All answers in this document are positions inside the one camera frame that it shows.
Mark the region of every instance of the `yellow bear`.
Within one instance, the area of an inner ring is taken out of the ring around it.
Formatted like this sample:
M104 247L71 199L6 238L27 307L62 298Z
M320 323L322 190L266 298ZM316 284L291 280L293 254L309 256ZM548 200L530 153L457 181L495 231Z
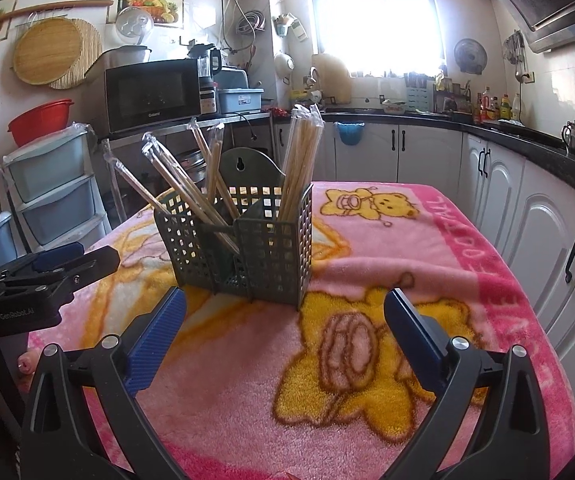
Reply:
M321 215L355 216L367 220L380 220L389 227L391 222L383 221L382 216L395 218L416 218L416 209L402 193L372 193L376 187L360 187L354 191L328 189L325 192L329 202L321 207Z

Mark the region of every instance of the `silver screw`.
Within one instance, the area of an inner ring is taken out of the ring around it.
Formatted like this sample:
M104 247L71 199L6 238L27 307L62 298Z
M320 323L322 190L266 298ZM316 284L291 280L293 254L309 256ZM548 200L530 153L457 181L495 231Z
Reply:
M512 353L516 357L525 357L527 355L527 350L525 350L521 345L514 345L512 346Z
M117 344L118 337L115 335L108 335L107 337L103 338L103 341L100 342L100 345L106 349L114 348Z
M452 339L452 346L458 350L467 350L470 347L470 342L464 337L455 337Z
M43 354L48 357L53 356L56 352L58 352L58 346L56 346L54 343L47 345L43 350Z

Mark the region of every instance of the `hanging blue basket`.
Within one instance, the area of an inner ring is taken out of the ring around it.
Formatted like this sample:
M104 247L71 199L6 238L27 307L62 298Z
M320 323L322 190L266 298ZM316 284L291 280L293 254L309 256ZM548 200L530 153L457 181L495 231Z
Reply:
M346 144L347 146L355 146L363 138L363 127L365 127L365 123L354 123L354 124L334 123L334 124L336 124L336 130L339 133L341 141L343 142L343 144Z

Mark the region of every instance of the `window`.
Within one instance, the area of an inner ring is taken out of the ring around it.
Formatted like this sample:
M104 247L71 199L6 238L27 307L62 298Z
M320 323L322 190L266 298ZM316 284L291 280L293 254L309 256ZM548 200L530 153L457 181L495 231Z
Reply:
M443 44L434 0L313 0L319 51L350 72L437 73Z

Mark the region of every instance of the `red plastic bowl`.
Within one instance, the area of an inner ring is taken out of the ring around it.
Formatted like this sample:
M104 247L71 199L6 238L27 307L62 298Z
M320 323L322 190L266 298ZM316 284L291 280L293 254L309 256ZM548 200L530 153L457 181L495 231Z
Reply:
M8 132L20 148L32 140L62 130L67 127L73 104L71 99L61 99L32 108L11 121Z

